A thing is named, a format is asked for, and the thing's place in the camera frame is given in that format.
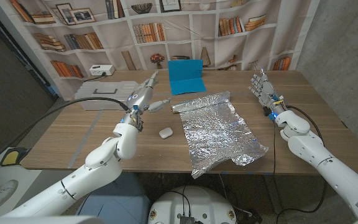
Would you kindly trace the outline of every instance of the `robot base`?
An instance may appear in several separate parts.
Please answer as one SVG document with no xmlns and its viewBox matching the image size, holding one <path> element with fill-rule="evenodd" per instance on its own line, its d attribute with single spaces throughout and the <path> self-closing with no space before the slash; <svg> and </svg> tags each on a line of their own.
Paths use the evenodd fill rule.
<svg viewBox="0 0 358 224">
<path fill-rule="evenodd" d="M 173 189 L 173 191 L 182 194 L 183 188 L 184 186 L 178 187 Z M 175 192 L 167 192 L 152 205 L 149 213 L 148 224 L 236 223 L 236 215 L 234 213 L 233 207 L 224 197 L 215 191 L 207 189 L 206 187 L 190 185 L 186 186 L 184 195 L 188 198 L 190 203 L 191 218 L 187 218 L 189 217 L 189 206 L 187 200 L 183 198 L 185 203 L 185 218 L 182 217 L 182 195 Z"/>
</svg>

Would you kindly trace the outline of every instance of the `bowl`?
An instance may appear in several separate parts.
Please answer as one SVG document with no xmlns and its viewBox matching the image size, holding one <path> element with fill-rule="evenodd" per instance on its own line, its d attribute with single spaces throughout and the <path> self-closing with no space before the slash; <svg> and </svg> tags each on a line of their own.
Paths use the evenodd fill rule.
<svg viewBox="0 0 358 224">
<path fill-rule="evenodd" d="M 144 4 L 133 5 L 133 6 L 131 6 L 131 8 L 133 10 L 135 10 L 135 12 L 138 13 L 138 14 L 145 14 L 145 13 L 150 12 L 152 6 L 153 6 L 152 3 L 144 3 Z"/>
</svg>

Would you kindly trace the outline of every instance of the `gray wall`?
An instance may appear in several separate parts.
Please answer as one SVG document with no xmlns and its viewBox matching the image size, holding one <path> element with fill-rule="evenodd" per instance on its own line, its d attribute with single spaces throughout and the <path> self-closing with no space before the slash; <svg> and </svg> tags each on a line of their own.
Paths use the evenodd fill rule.
<svg viewBox="0 0 358 224">
<path fill-rule="evenodd" d="M 320 1 L 296 69 L 358 137 L 358 1 Z"/>
</svg>

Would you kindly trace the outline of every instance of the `picture frame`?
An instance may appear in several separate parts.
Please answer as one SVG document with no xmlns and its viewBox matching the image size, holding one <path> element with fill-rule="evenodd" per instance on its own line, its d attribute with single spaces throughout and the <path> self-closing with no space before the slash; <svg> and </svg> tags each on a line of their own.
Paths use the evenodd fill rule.
<svg viewBox="0 0 358 224">
<path fill-rule="evenodd" d="M 67 25 L 67 22 L 66 22 L 65 18 L 63 18 L 63 16 L 60 14 L 60 11 L 59 11 L 58 8 L 50 8 L 50 9 L 55 14 L 55 16 L 60 19 L 60 22 L 62 22 L 62 24 Z"/>
<path fill-rule="evenodd" d="M 90 8 L 72 9 L 70 10 L 70 14 L 73 17 L 75 24 L 96 22 Z"/>
<path fill-rule="evenodd" d="M 161 12 L 181 11 L 180 0 L 160 0 Z"/>
<path fill-rule="evenodd" d="M 73 9 L 70 3 L 56 4 L 56 8 L 59 10 L 60 15 L 62 15 L 67 25 L 75 25 L 74 18 L 70 13 L 70 10 Z"/>
</svg>

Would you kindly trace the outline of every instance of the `bookshelf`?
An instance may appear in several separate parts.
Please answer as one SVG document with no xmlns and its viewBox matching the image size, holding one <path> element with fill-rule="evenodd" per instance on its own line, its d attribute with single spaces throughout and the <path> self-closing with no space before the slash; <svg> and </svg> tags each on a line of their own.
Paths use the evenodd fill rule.
<svg viewBox="0 0 358 224">
<path fill-rule="evenodd" d="M 273 68 L 274 62 L 282 57 L 299 57 L 307 31 L 313 20 L 319 0 L 294 2 L 291 0 L 244 0 L 241 6 L 231 7 L 232 1 L 210 0 L 207 11 L 200 11 L 198 5 L 182 5 L 182 11 L 161 12 L 159 0 L 149 0 L 153 4 L 147 14 L 137 14 L 131 5 L 145 3 L 142 0 L 121 1 L 125 17 L 108 19 L 105 0 L 17 0 L 30 13 L 50 11 L 56 4 L 70 3 L 73 9 L 88 7 L 96 22 L 67 26 L 55 17 L 53 24 L 33 24 L 24 22 L 13 8 L 10 0 L 0 0 L 0 5 L 9 16 L 16 29 L 49 75 L 56 80 L 59 92 L 65 100 L 71 99 L 84 79 L 90 76 L 93 64 L 112 64 L 116 70 L 128 70 L 123 51 L 129 51 L 137 70 L 154 70 L 150 56 L 160 53 L 165 57 L 163 69 L 168 68 L 172 55 L 185 55 L 199 59 L 203 47 L 207 48 L 211 64 L 205 68 L 215 70 L 237 64 L 238 70 L 247 70 L 248 64 L 257 62 L 257 68 Z M 243 22 L 251 17 L 267 14 L 265 24 L 247 32 L 220 36 L 219 19 L 240 16 Z M 132 26 L 138 24 L 161 23 L 165 27 L 166 41 L 138 44 Z M 34 32 L 54 35 L 66 46 L 66 52 L 43 50 L 33 38 Z M 65 34 L 86 34 L 95 32 L 104 49 L 70 50 Z M 228 60 L 237 54 L 237 60 Z M 79 66 L 84 78 L 59 77 L 50 63 L 60 60 Z M 294 70 L 297 58 L 292 60 L 290 70 Z"/>
</svg>

